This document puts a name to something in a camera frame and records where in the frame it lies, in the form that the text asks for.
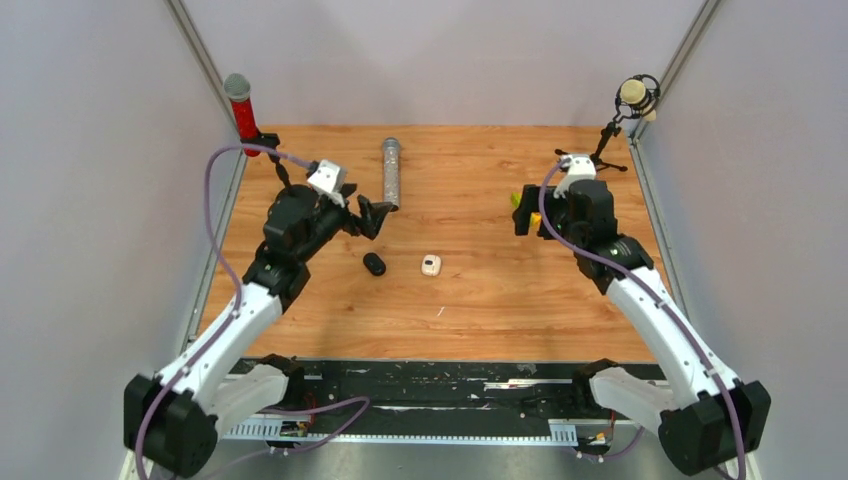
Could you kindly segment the black earbud charging case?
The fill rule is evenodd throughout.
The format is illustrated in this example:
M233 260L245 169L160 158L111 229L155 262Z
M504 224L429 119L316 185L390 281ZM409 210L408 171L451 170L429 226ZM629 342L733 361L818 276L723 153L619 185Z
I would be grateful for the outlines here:
M375 252L366 253L363 256L362 260L366 270L373 276L382 276L387 271L387 265L385 264L383 259Z

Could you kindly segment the white earbud case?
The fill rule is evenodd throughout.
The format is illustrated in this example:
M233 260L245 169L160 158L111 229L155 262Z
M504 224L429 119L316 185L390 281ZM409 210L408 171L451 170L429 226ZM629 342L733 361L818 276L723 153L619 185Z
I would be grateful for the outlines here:
M425 276L435 277L441 273L442 259L438 255L425 255L421 263L421 273Z

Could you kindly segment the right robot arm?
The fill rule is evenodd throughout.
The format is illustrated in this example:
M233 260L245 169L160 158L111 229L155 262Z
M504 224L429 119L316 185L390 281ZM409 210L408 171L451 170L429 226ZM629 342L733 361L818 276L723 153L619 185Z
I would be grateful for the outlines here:
M652 352L667 387L657 387L602 359L585 366L571 390L584 417L605 409L657 436L665 455L692 476L730 460L745 460L761 444L771 396L745 383L692 329L668 293L654 262L618 230L605 182L577 180L563 191L524 186L512 214L518 236L538 215L538 235L573 251L579 271L624 314Z

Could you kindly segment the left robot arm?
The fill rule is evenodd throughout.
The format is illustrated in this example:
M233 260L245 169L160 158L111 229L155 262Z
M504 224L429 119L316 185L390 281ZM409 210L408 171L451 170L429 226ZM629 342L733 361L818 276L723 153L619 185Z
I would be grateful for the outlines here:
M227 382L247 348L294 303L311 274L307 263L338 232L375 239L395 205L346 198L355 185L343 184L340 203L315 188L295 184L281 190L268 209L264 240L235 293L201 336L152 376L136 375L124 390L124 443L138 462L150 460L181 477L197 474L221 437L272 405L298 411L306 386L288 363L274 357Z

